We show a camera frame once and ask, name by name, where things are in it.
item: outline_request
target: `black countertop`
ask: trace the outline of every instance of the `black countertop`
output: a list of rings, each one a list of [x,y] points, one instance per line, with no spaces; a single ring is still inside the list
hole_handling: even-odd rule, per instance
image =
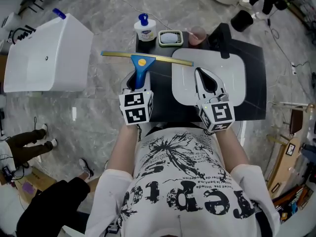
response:
[[[183,33],[183,45],[159,46],[158,39],[149,42],[136,41],[136,52],[172,57],[179,48],[210,49],[207,39],[198,46],[189,44],[189,34]],[[231,54],[238,55],[245,64],[246,97],[244,102],[234,107],[236,120],[259,120],[266,117],[267,84],[266,69],[261,47],[232,39],[227,44]],[[171,63],[155,61],[149,68],[151,90],[154,93],[154,109],[150,121],[153,122],[199,122],[197,108],[180,104],[172,94]]]

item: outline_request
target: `yellow circle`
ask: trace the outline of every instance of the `yellow circle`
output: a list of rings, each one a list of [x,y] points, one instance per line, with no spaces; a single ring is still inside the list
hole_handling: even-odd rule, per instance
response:
[[[145,59],[139,59],[138,60],[138,65],[139,66],[145,66],[146,65],[146,60]]]

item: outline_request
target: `black trash can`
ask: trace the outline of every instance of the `black trash can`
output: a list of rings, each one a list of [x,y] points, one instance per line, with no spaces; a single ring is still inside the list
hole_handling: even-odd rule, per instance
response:
[[[241,10],[235,17],[231,19],[232,27],[238,32],[243,32],[252,24],[253,19],[251,15],[245,10]]]

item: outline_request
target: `sink basin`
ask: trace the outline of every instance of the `sink basin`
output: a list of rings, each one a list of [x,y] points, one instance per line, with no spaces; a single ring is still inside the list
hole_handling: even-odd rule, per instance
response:
[[[70,14],[39,26],[11,45],[4,91],[84,90],[92,38],[93,33]]]
[[[220,52],[180,48],[173,53],[172,57],[194,62],[193,67],[172,63],[172,93],[179,103],[197,104],[198,94],[194,78],[197,67],[213,72],[223,81],[229,100],[234,106],[244,101],[246,97],[245,67],[239,56],[230,54],[230,58],[222,59]]]

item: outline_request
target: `vanity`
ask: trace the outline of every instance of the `vanity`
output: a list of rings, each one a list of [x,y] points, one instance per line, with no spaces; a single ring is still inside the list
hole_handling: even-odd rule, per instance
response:
[[[220,24],[198,46],[183,32],[182,46],[161,47],[158,39],[136,41],[136,52],[169,56],[194,62],[193,67],[156,61],[150,68],[154,93],[153,122],[199,122],[194,70],[206,68],[218,75],[232,101],[236,120],[266,117],[266,70],[261,47],[231,38],[229,26]]]

